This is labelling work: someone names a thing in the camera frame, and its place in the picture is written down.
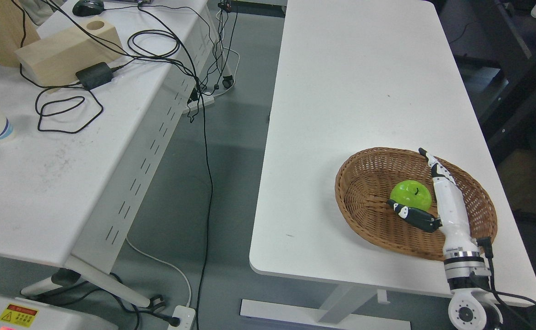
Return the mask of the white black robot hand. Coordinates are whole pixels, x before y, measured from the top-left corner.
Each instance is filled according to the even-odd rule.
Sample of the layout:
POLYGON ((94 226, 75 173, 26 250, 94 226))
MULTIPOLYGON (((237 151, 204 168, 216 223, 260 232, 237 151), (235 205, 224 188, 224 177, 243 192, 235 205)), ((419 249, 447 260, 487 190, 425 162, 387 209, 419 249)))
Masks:
POLYGON ((406 223, 425 232, 439 229, 445 236, 442 253, 447 259, 461 256, 479 256, 479 247, 470 234, 469 220, 463 194, 456 185, 451 173, 432 154, 423 148, 419 153, 424 156, 431 168, 435 190, 438 217, 414 207, 400 204, 389 199, 387 204, 406 223))

